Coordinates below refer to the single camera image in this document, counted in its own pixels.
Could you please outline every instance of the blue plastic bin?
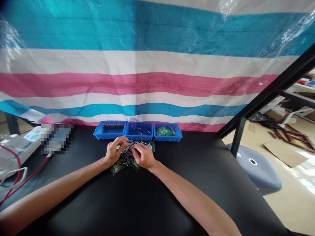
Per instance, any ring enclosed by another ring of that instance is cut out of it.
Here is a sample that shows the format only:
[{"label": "blue plastic bin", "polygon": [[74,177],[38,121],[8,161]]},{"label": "blue plastic bin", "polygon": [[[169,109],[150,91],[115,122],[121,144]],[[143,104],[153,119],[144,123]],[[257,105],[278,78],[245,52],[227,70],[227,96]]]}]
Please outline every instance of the blue plastic bin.
[{"label": "blue plastic bin", "polygon": [[125,136],[129,140],[151,141],[153,139],[153,124],[149,122],[128,122]]},{"label": "blue plastic bin", "polygon": [[[102,127],[103,124],[115,124],[115,125],[123,124],[124,128],[103,129]],[[124,136],[126,127],[127,127],[126,121],[101,121],[96,127],[93,135],[97,139],[115,139],[117,137]]]},{"label": "blue plastic bin", "polygon": [[[157,135],[157,131],[160,127],[165,127],[171,130],[175,130],[176,136],[161,136]],[[178,124],[170,124],[170,123],[155,123],[154,124],[154,141],[164,141],[164,142],[179,142],[183,135],[181,134],[180,127]]]}]

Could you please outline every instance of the red cable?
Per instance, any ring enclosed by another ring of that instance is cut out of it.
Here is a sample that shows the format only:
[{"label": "red cable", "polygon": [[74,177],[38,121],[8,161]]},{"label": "red cable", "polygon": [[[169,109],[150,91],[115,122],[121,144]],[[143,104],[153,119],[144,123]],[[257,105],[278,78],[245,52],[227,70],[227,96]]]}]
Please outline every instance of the red cable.
[{"label": "red cable", "polygon": [[[19,169],[21,169],[21,168],[22,168],[22,164],[21,164],[21,159],[19,158],[19,156],[18,156],[14,151],[12,151],[11,149],[9,149],[9,148],[7,148],[7,147],[1,145],[1,144],[0,144],[0,147],[4,148],[5,150],[7,150],[8,152],[12,153],[12,154],[15,156],[15,158],[17,159],[17,164],[18,164],[18,166],[19,166]],[[17,177],[16,177],[16,179],[15,179],[14,184],[16,184],[16,183],[19,181],[20,175],[21,175],[21,171],[19,170],[19,172],[17,173]],[[9,196],[10,193],[11,193],[11,191],[12,191],[12,189],[9,190],[9,192],[6,194],[6,196],[5,196],[4,198],[6,198],[7,196]]]},{"label": "red cable", "polygon": [[11,197],[17,190],[19,190],[24,184],[26,184],[27,181],[29,181],[34,175],[36,175],[36,173],[46,164],[46,162],[48,161],[48,159],[50,158],[50,156],[46,157],[45,161],[40,165],[40,167],[30,176],[28,177],[24,183],[22,183],[13,193],[11,193],[11,195],[6,196],[1,202],[0,202],[0,206],[1,204],[7,200],[9,197]]}]

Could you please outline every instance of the floor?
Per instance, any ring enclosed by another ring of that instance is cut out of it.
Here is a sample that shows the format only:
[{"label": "floor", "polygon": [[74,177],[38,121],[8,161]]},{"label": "floor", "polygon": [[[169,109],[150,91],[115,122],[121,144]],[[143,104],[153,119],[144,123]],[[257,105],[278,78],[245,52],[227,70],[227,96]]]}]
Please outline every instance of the floor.
[{"label": "floor", "polygon": [[[255,132],[248,129],[251,125],[255,126]],[[308,135],[315,143],[315,124],[298,117],[297,122],[290,125]],[[274,140],[267,131],[269,131],[268,128],[247,121],[241,139],[241,145],[263,154],[274,166],[281,179],[282,189],[264,198],[287,229],[315,236],[315,169],[307,171],[300,165],[290,168],[271,154],[263,146],[264,143]],[[234,132],[226,136],[223,142],[232,143],[233,137]]]}]

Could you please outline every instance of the black workbench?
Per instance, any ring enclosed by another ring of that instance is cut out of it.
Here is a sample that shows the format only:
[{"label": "black workbench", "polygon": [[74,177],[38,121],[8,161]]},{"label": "black workbench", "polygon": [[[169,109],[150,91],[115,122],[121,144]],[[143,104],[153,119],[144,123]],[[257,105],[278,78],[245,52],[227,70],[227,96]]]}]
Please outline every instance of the black workbench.
[{"label": "black workbench", "polygon": [[[109,141],[97,140],[94,129],[76,126],[68,151],[53,155],[43,170],[5,201],[0,210],[105,156]],[[215,133],[183,132],[179,143],[155,145],[155,158],[212,198],[243,236],[290,235]],[[44,159],[39,148],[24,163],[29,175]],[[24,234],[207,235],[157,177],[143,168],[136,173],[131,167],[116,176],[109,169],[99,174],[33,222],[21,232]]]}]

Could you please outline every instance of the plastic sheet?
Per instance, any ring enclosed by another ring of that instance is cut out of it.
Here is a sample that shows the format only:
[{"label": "plastic sheet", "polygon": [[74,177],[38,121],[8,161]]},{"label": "plastic sheet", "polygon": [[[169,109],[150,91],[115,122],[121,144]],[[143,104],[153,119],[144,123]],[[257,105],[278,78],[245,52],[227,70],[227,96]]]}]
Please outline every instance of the plastic sheet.
[{"label": "plastic sheet", "polygon": [[6,1],[0,109],[217,132],[315,42],[313,1]]}]

